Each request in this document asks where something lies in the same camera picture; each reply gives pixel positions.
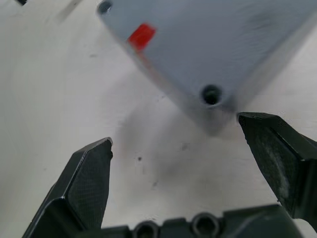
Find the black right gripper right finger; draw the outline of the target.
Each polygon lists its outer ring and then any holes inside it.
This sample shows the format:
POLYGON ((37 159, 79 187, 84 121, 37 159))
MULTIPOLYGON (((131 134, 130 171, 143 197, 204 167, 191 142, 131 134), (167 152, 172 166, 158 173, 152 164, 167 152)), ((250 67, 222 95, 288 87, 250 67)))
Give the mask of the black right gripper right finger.
POLYGON ((257 165, 292 218, 317 221, 317 143, 281 117, 239 113, 245 139, 257 165))

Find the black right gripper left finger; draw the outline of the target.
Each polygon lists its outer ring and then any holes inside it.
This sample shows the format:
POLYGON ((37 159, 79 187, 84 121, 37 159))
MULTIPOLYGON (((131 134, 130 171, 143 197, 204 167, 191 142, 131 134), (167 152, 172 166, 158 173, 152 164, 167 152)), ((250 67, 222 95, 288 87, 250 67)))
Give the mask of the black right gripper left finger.
POLYGON ((74 238, 100 229, 108 193, 112 139, 74 152, 25 231, 25 238, 74 238))

